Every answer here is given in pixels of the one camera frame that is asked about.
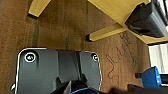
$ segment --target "hardwood floor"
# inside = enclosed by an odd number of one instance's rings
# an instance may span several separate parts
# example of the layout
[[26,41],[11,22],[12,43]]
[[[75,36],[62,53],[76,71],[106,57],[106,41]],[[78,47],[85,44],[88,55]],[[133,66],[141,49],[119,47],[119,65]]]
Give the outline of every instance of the hardwood floor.
[[27,15],[32,0],[0,1],[0,92],[12,94],[18,53],[27,47],[86,50],[99,55],[101,91],[141,85],[136,72],[150,67],[147,45],[130,32],[95,42],[87,34],[115,23],[86,0],[52,0],[39,18]]

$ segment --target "wooden chair leg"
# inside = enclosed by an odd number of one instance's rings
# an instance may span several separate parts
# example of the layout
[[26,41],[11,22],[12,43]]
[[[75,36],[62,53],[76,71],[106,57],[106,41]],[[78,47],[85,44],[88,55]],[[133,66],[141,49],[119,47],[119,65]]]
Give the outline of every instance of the wooden chair leg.
[[33,0],[28,13],[39,17],[50,1],[51,0]]
[[128,30],[127,27],[123,27],[120,24],[116,23],[112,26],[105,27],[101,30],[95,31],[89,35],[87,35],[87,40],[89,41],[96,41],[120,32],[124,32]]

